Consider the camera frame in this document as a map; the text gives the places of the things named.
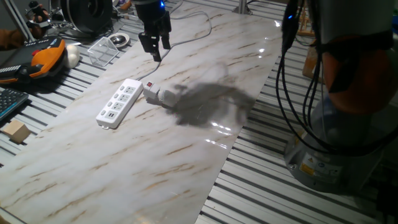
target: wire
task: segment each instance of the wire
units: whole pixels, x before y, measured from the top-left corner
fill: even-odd
[[[179,43],[176,43],[176,44],[172,44],[170,50],[166,51],[166,53],[162,56],[162,60],[169,54],[169,52],[170,52],[175,46],[178,46],[178,45],[181,45],[181,44],[185,44],[185,43],[188,43],[188,42],[192,42],[192,41],[195,41],[195,40],[199,40],[199,39],[205,38],[205,37],[209,36],[209,35],[211,34],[212,30],[213,30],[213,26],[212,26],[212,24],[211,24],[210,16],[209,16],[207,13],[203,12],[203,11],[193,12],[193,13],[191,13],[191,14],[189,14],[189,15],[182,16],[182,17],[171,18],[171,19],[179,20],[179,19],[186,19],[186,18],[189,18],[189,17],[193,17],[193,16],[197,16],[197,15],[202,15],[202,14],[204,14],[204,15],[207,16],[207,18],[208,18],[208,21],[209,21],[209,32],[208,32],[207,34],[201,36],[201,37],[197,37],[197,38],[194,38],[194,39],[192,39],[192,40],[185,40],[185,41],[182,41],[182,42],[179,42]],[[161,64],[161,63],[162,63],[162,62],[159,62],[159,63],[157,64],[157,66],[155,67],[155,69],[153,69],[152,71],[150,71],[148,74],[146,74],[146,75],[144,75],[144,76],[142,76],[142,77],[137,78],[137,80],[138,80],[138,81],[139,81],[139,80],[142,80],[143,78],[148,77],[149,75],[151,75],[152,73],[154,73],[154,72],[160,67],[160,64]]]
[[[324,78],[325,78],[325,74],[323,73],[323,70],[322,70],[322,83],[321,83],[322,129],[323,129],[323,136],[325,137],[325,140],[327,141],[328,138],[326,136],[326,129],[325,129],[325,102],[323,102],[323,100],[324,100],[324,97],[323,97],[323,81],[324,81]]]
[[[183,3],[183,0],[181,0],[177,6],[175,6],[174,8],[172,8],[172,10],[170,11],[170,14],[173,13],[174,11],[176,11]]]
[[[313,85],[313,83],[314,83],[314,78],[312,78],[312,80],[311,80],[311,83],[310,83],[310,86],[308,87],[308,90],[307,90],[307,93],[305,94],[305,97],[304,97],[304,102],[303,102],[303,111],[302,111],[302,113],[303,113],[303,121],[304,121],[304,124],[306,125],[306,126],[308,126],[308,121],[307,121],[307,115],[305,114],[305,109],[307,108],[307,100],[308,100],[308,97],[310,96],[310,92],[311,92],[311,89],[312,89],[312,85]]]
[[[116,10],[116,12],[118,12],[118,14],[120,13],[120,12],[119,12],[119,9],[117,9],[116,6],[113,6],[113,9]]]
[[[264,2],[264,1],[252,0],[252,1],[249,1],[248,3],[246,3],[246,5],[251,4],[251,3],[253,3],[253,2],[262,2],[262,3],[266,3],[266,2]]]
[[[137,18],[137,16],[130,15],[130,14],[118,14],[118,16],[129,16],[129,17]]]
[[[311,44],[308,44],[308,43],[304,43],[303,41],[301,41],[301,40],[298,40],[298,38],[296,37],[295,38],[295,40],[301,45],[301,46],[304,46],[304,47],[309,47],[309,46],[311,46]]]
[[[315,31],[315,36],[317,38],[317,45],[318,47],[320,47],[320,43],[321,43],[321,39],[320,39],[320,33],[318,30],[318,15],[316,14],[316,9],[317,5],[316,2],[314,0],[310,1],[310,10],[312,10],[312,14],[314,17],[314,21],[315,23],[313,24],[313,28]],[[358,146],[358,147],[351,147],[351,146],[332,146],[331,144],[328,144],[327,142],[319,139],[318,137],[316,137],[316,135],[314,135],[312,133],[312,130],[309,130],[307,128],[306,125],[303,124],[302,120],[299,118],[296,110],[293,107],[292,101],[290,99],[289,96],[289,92],[287,91],[287,86],[286,86],[286,80],[285,80],[285,55],[287,52],[287,48],[285,46],[282,46],[282,49],[285,49],[282,51],[282,57],[280,60],[280,64],[279,64],[279,69],[277,72],[277,80],[276,80],[276,84],[275,84],[275,88],[276,88],[276,94],[277,94],[277,101],[280,107],[280,110],[282,112],[282,115],[284,116],[284,119],[286,120],[289,128],[292,130],[292,132],[296,135],[297,139],[302,142],[304,145],[306,145],[308,148],[320,152],[320,153],[326,153],[326,154],[339,154],[339,155],[343,155],[343,156],[349,156],[349,157],[359,157],[359,156],[365,156],[367,154],[370,154],[372,152],[375,152],[376,150],[386,146],[387,144],[389,144],[391,141],[393,141],[397,136],[398,136],[398,126],[395,128],[395,130],[393,130],[391,133],[389,133],[387,136],[374,141],[371,144],[367,144],[365,146]],[[322,61],[322,55],[319,52],[318,53],[318,62],[317,62],[317,67],[315,69],[315,74],[314,74],[314,78],[313,80],[316,82],[314,85],[314,91],[316,91],[316,85],[318,83],[318,79],[319,79],[319,74],[320,74],[320,63]],[[316,142],[322,147],[324,148],[324,150],[320,150],[318,148],[315,148],[313,146],[311,146],[309,143],[307,143],[306,141],[304,141],[301,136],[296,132],[296,130],[292,127],[289,119],[286,116],[286,113],[284,111],[284,107],[282,105],[282,101],[280,99],[280,95],[279,95],[279,79],[280,79],[280,74],[282,74],[282,84],[284,87],[284,91],[285,91],[285,96],[287,99],[287,102],[289,103],[290,109],[293,112],[293,115],[295,116],[296,120],[300,123],[301,127],[308,133],[308,135],[310,135],[312,138],[314,138],[314,140],[316,140]]]
[[[106,29],[102,34],[98,34],[96,36],[91,37],[75,37],[74,35],[68,34],[64,31],[60,31],[58,34],[55,35],[46,35],[45,37],[61,37],[65,40],[95,40],[101,37],[109,37],[114,32],[114,27],[112,22],[109,23],[109,26],[104,27]]]

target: metal pole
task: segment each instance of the metal pole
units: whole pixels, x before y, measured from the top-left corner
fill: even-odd
[[[25,23],[24,18],[18,11],[17,6],[14,3],[14,0],[1,0],[4,7],[7,9],[8,14],[11,16],[12,21],[17,26],[19,32],[21,32],[22,36],[24,36],[25,40],[29,43],[34,41],[33,35],[30,33],[28,26]]]
[[[236,7],[232,12],[239,14],[252,15],[253,13],[246,7],[247,0],[239,0],[239,6]]]

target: clear plastic box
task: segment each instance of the clear plastic box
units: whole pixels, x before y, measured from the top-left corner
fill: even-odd
[[[93,65],[104,67],[117,56],[119,50],[109,38],[103,37],[87,52]]]

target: wooden block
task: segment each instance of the wooden block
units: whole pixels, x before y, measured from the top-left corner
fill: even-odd
[[[30,135],[30,130],[26,125],[16,120],[11,121],[11,123],[4,128],[3,132],[12,141],[18,144],[22,143]]]
[[[299,30],[297,31],[297,35],[303,35],[307,37],[315,37],[315,33],[313,31],[307,31],[307,30]]]

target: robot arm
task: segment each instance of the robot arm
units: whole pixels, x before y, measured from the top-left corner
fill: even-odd
[[[169,33],[172,31],[170,13],[165,10],[163,0],[133,1],[138,18],[144,23],[144,32],[138,37],[145,52],[150,53],[156,62],[161,62],[159,39],[162,37],[163,48],[170,50]]]

